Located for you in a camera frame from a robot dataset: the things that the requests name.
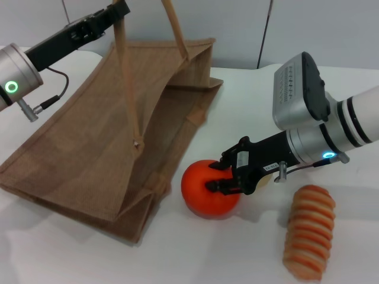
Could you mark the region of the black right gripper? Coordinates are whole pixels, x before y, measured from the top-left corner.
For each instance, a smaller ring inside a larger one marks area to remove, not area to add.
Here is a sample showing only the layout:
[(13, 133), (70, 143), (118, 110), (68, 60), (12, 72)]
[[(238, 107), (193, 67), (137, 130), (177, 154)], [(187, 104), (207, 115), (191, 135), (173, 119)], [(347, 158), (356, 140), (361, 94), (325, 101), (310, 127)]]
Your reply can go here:
[(300, 163), (290, 148), (285, 131), (255, 143), (245, 136), (224, 151), (220, 160), (208, 165), (214, 170), (231, 168), (232, 178), (210, 180), (205, 187), (212, 193), (220, 192), (223, 195), (250, 195), (264, 176), (279, 171), (281, 162), (288, 167)]

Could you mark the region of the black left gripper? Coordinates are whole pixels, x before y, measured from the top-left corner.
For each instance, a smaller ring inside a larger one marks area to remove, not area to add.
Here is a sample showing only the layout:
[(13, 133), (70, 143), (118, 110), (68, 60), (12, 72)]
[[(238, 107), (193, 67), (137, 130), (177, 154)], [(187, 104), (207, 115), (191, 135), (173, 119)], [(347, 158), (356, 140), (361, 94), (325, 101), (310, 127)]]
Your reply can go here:
[(117, 1), (103, 9), (99, 16), (89, 15), (67, 25), (27, 50), (26, 55), (37, 71), (41, 72), (78, 48), (99, 39), (104, 30), (121, 21), (129, 13), (127, 3), (124, 0)]

